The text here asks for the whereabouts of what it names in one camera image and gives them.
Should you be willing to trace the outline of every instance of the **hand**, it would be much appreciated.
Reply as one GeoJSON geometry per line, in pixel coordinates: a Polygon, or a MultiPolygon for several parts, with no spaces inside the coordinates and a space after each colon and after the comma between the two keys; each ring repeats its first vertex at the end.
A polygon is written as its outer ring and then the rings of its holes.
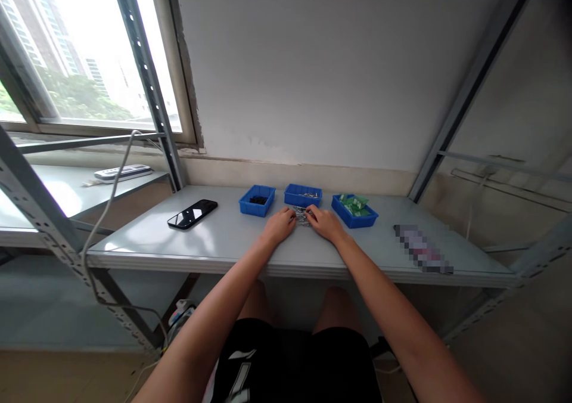
{"type": "Polygon", "coordinates": [[[260,237],[278,245],[292,233],[292,229],[295,226],[296,213],[294,210],[285,206],[268,219],[260,237]]]}
{"type": "Polygon", "coordinates": [[[310,205],[306,208],[306,219],[314,227],[315,231],[331,243],[336,244],[336,242],[348,236],[341,226],[340,220],[336,218],[333,212],[320,210],[317,206],[310,205]]]}

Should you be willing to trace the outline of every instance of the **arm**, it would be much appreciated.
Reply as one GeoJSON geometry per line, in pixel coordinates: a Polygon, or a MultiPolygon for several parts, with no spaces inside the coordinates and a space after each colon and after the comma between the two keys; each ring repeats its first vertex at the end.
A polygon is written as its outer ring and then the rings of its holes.
{"type": "Polygon", "coordinates": [[[285,207],[270,217],[264,232],[210,291],[183,326],[135,399],[144,402],[200,402],[226,338],[250,288],[276,246],[296,225],[285,207]]]}
{"type": "Polygon", "coordinates": [[[422,402],[483,402],[453,355],[401,291],[330,211],[311,205],[308,221],[331,241],[422,402]]]}

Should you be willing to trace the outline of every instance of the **smartphone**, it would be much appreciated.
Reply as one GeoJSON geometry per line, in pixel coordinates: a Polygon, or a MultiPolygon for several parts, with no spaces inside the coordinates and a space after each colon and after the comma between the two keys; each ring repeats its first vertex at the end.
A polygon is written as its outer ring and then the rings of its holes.
{"type": "Polygon", "coordinates": [[[202,220],[206,215],[210,214],[219,204],[213,200],[202,199],[194,205],[189,206],[185,210],[179,212],[167,221],[170,227],[178,229],[188,229],[197,221],[202,220]]]}

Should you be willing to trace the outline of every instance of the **black shorts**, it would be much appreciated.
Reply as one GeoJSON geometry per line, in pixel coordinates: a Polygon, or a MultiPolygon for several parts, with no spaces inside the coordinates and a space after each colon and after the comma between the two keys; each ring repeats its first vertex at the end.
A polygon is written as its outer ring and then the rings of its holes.
{"type": "Polygon", "coordinates": [[[268,323],[247,318],[234,324],[220,354],[212,403],[381,403],[369,346],[344,327],[322,330],[304,344],[301,374],[284,370],[284,350],[268,323]]]}

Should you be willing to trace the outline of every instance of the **blue bin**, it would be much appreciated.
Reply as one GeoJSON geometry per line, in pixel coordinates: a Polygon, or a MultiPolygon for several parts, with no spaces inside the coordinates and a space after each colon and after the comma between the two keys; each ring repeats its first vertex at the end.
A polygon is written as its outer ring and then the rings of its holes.
{"type": "Polygon", "coordinates": [[[349,228],[359,228],[359,227],[371,227],[375,223],[375,220],[379,217],[378,213],[371,209],[368,205],[365,206],[370,213],[365,217],[354,217],[351,212],[349,212],[344,204],[340,202],[340,195],[336,194],[332,196],[332,208],[338,213],[340,218],[349,228]]]}
{"type": "Polygon", "coordinates": [[[270,205],[274,202],[274,193],[276,188],[266,187],[265,185],[253,185],[244,196],[240,198],[238,204],[240,205],[240,212],[256,216],[266,216],[266,212],[270,209],[270,205]],[[259,205],[257,203],[250,203],[250,198],[254,196],[266,197],[266,203],[259,205]]]}
{"type": "Polygon", "coordinates": [[[288,184],[288,187],[284,190],[284,203],[293,204],[295,206],[308,207],[311,204],[320,206],[321,200],[322,190],[320,188],[288,184]],[[303,196],[304,193],[317,194],[318,197],[303,196]]]}

